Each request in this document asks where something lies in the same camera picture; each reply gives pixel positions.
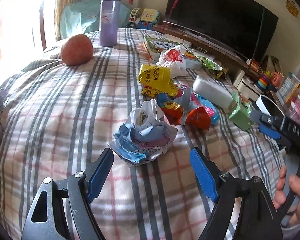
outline blue gripper pad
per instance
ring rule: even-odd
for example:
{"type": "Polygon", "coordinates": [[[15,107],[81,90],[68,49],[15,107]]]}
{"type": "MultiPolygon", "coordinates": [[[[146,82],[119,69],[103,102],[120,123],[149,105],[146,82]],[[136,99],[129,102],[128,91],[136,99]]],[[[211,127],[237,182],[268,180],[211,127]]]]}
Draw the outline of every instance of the blue gripper pad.
{"type": "Polygon", "coordinates": [[[190,151],[190,163],[204,194],[214,203],[217,202],[219,195],[217,192],[216,181],[196,149],[190,151]]]}
{"type": "Polygon", "coordinates": [[[86,174],[85,188],[87,189],[88,203],[91,203],[99,196],[113,165],[113,160],[113,151],[106,148],[103,150],[98,160],[91,163],[84,171],[86,174]]]}
{"type": "Polygon", "coordinates": [[[265,125],[259,124],[259,131],[275,140],[280,139],[281,135],[279,132],[272,130],[265,125]]]}

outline plaid bedsheet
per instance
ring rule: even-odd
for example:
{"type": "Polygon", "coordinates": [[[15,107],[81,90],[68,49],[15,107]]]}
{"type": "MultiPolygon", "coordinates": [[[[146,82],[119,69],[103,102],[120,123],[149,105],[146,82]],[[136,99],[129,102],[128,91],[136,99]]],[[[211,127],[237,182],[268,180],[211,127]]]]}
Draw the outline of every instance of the plaid bedsheet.
{"type": "MultiPolygon", "coordinates": [[[[42,59],[0,85],[0,222],[13,239],[20,239],[27,212],[42,180],[65,179],[97,160],[129,113],[149,100],[138,83],[147,63],[143,36],[153,31],[121,29],[118,44],[99,47],[98,32],[88,33],[93,59],[68,67],[61,62],[63,41],[45,51],[42,59]]],[[[191,86],[197,74],[175,83],[191,86]]],[[[220,85],[234,91],[229,82],[220,85]]],[[[91,205],[106,239],[190,239],[200,236],[213,208],[189,163],[199,147],[220,170],[251,179],[260,176],[274,196],[283,159],[276,143],[256,125],[237,128],[219,108],[220,121],[209,131],[178,126],[173,146],[156,161],[130,167],[117,155],[101,191],[91,205]]],[[[236,201],[226,238],[232,239],[240,209],[236,201]]],[[[66,216],[71,224],[69,204],[66,216]]],[[[73,228],[70,232],[78,238],[73,228]]]]}

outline black tv screen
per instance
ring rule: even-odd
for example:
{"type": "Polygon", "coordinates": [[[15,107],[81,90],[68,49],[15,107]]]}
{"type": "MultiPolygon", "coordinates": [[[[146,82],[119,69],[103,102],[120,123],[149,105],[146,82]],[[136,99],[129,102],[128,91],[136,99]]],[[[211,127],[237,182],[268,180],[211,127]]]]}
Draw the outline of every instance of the black tv screen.
{"type": "Polygon", "coordinates": [[[255,60],[260,62],[272,39],[278,17],[254,0],[168,0],[165,20],[193,30],[210,41],[218,41],[245,58],[252,58],[257,43],[262,11],[264,20],[255,60]]]}

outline purple thermos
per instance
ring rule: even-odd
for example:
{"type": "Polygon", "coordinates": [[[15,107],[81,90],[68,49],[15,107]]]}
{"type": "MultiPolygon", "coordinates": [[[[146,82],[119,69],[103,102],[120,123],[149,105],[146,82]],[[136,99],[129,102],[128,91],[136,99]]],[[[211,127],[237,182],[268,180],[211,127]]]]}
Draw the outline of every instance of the purple thermos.
{"type": "Polygon", "coordinates": [[[117,44],[120,4],[121,0],[101,0],[100,46],[112,47],[117,44]]]}

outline green plastic covering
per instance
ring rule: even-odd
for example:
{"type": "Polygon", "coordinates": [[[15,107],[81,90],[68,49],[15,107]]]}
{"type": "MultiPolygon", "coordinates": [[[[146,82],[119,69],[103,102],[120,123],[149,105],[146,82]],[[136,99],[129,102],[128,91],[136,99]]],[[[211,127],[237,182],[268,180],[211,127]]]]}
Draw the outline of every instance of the green plastic covering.
{"type": "MultiPolygon", "coordinates": [[[[85,0],[68,4],[60,20],[61,39],[99,30],[101,0],[85,0]]],[[[125,28],[129,22],[131,10],[120,5],[118,28],[125,28]]]]}

